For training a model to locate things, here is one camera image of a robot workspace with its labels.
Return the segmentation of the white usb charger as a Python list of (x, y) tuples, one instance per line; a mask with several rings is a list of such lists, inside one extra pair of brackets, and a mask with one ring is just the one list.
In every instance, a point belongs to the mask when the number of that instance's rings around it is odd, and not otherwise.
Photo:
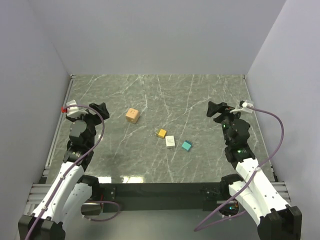
[(173, 135), (167, 135), (165, 137), (165, 144), (167, 148), (175, 148), (176, 147), (175, 137)]

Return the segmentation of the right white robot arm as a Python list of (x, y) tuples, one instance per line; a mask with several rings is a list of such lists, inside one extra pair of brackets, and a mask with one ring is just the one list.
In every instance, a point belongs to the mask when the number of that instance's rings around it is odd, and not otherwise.
[(236, 170), (221, 179), (219, 193), (227, 203), (236, 200), (242, 205), (256, 223), (261, 240), (299, 240), (302, 212), (280, 195), (249, 147), (250, 124), (241, 114), (253, 111), (254, 105), (247, 100), (241, 101), (239, 108), (208, 102), (206, 115), (221, 124), (225, 156)]

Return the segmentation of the yellow plug adapter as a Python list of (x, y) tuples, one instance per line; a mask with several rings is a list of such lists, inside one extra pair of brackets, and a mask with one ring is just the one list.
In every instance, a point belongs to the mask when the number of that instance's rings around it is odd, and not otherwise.
[(156, 132), (156, 136), (164, 139), (167, 135), (167, 131), (165, 129), (160, 128), (157, 132)]

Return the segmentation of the peach cube socket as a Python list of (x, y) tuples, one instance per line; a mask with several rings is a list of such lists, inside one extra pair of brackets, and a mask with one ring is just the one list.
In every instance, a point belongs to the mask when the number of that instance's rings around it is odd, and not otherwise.
[(125, 118), (128, 122), (135, 124), (140, 117), (140, 112), (137, 109), (129, 108), (128, 112), (125, 115)]

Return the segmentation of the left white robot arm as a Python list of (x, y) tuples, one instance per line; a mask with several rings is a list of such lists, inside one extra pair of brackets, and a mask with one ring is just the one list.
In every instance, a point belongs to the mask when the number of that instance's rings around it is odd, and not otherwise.
[(71, 121), (69, 140), (58, 175), (30, 215), (22, 215), (18, 233), (22, 240), (63, 240), (70, 223), (81, 214), (82, 205), (100, 196), (97, 177), (85, 175), (100, 142), (96, 126), (110, 117), (106, 104), (79, 105), (69, 101), (61, 111)]

